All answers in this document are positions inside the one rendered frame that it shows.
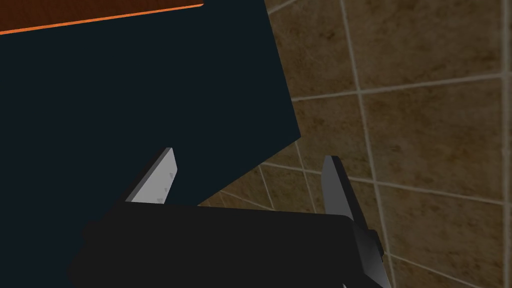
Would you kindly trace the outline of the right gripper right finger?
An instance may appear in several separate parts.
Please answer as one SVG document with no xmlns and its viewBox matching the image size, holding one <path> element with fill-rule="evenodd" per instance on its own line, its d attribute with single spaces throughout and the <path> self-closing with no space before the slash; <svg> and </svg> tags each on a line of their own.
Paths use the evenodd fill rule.
<svg viewBox="0 0 512 288">
<path fill-rule="evenodd" d="M 348 217 L 360 228 L 368 229 L 353 186 L 338 156 L 325 156 L 321 171 L 321 188 L 326 214 Z"/>
</svg>

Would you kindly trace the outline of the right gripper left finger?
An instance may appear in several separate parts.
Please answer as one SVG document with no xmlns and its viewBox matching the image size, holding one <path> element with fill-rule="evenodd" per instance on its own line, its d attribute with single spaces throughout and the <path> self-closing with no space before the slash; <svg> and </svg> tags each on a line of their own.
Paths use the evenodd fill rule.
<svg viewBox="0 0 512 288">
<path fill-rule="evenodd" d="M 178 167 L 171 147 L 166 147 L 144 173 L 126 198 L 126 202 L 164 204 Z"/>
</svg>

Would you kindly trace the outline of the dark blue cabinet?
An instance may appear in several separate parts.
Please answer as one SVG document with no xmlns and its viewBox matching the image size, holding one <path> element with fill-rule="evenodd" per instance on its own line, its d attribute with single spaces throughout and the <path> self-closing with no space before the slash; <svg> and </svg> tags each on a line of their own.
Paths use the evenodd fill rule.
<svg viewBox="0 0 512 288">
<path fill-rule="evenodd" d="M 300 136 L 264 0 L 0 35 L 0 288 L 77 288 L 84 228 L 160 150 L 196 206 Z"/>
</svg>

